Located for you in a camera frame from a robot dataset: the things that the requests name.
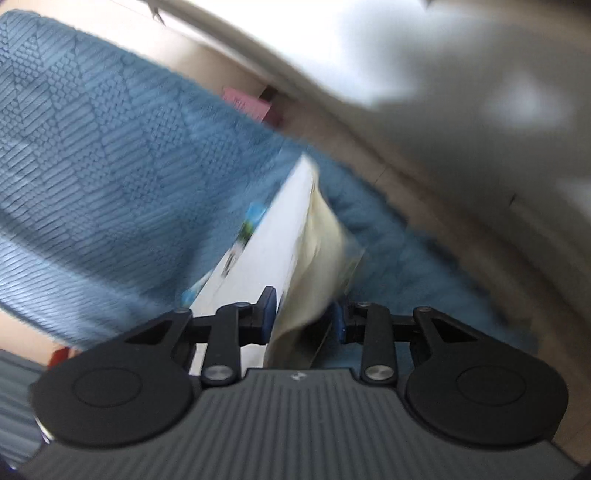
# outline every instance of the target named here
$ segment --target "metal screw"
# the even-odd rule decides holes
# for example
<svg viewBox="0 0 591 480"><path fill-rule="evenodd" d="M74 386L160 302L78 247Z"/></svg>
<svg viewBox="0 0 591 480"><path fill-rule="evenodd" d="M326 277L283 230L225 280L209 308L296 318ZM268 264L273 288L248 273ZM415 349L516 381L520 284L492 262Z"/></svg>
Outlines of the metal screw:
<svg viewBox="0 0 591 480"><path fill-rule="evenodd" d="M227 380L234 374L234 370L232 370L227 365L212 365L205 369L203 375L208 380L212 380L214 382L221 382L222 380Z"/></svg>
<svg viewBox="0 0 591 480"><path fill-rule="evenodd" d="M365 376L370 380L382 381L392 378L394 370L388 365L372 365L365 369Z"/></svg>
<svg viewBox="0 0 591 480"><path fill-rule="evenodd" d="M305 379L307 376L308 375L306 375L304 372L297 372L291 375L291 379L299 382L300 380Z"/></svg>

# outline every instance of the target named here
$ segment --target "gray ribbed plate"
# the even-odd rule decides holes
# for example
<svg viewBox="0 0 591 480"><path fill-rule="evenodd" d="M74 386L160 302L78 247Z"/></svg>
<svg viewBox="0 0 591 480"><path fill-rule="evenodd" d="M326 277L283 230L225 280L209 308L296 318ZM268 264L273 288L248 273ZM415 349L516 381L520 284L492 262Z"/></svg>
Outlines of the gray ribbed plate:
<svg viewBox="0 0 591 480"><path fill-rule="evenodd" d="M52 443L22 469L31 480L570 479L579 467L550 443L485 452L419 426L395 392L348 370L250 370L205 391L161 436L118 450Z"/></svg>

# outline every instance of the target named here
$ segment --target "beige wall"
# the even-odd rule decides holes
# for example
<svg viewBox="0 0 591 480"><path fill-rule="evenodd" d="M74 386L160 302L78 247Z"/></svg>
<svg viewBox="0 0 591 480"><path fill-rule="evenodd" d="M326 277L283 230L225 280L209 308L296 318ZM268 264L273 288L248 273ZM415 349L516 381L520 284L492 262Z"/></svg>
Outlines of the beige wall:
<svg viewBox="0 0 591 480"><path fill-rule="evenodd" d="M0 310L0 349L47 365L60 345L50 337Z"/></svg>

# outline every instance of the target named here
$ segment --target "red object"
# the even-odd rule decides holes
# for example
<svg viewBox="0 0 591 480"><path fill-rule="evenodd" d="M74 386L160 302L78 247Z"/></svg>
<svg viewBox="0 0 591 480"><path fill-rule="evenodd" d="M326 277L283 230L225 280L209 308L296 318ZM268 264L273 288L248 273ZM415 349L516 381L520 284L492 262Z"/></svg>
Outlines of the red object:
<svg viewBox="0 0 591 480"><path fill-rule="evenodd" d="M60 348L53 352L51 359L49 360L49 364L47 365L49 368L56 366L57 364L62 363L65 360L68 360L68 356L70 355L70 348L64 347Z"/></svg>
<svg viewBox="0 0 591 480"><path fill-rule="evenodd" d="M281 115L273 110L270 103L254 98L240 90L225 87L222 99L231 103L236 110L245 113L256 122L264 122L274 128L281 123Z"/></svg>

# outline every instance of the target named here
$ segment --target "blue towel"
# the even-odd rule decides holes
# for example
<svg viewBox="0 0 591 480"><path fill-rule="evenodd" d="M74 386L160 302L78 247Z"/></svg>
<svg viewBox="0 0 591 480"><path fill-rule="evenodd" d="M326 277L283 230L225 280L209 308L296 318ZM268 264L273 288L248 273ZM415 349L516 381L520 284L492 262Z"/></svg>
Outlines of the blue towel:
<svg viewBox="0 0 591 480"><path fill-rule="evenodd" d="M517 346L487 295L325 155L54 20L0 18L0 306L89 347L172 308L301 155L366 248L354 299L430 304Z"/></svg>

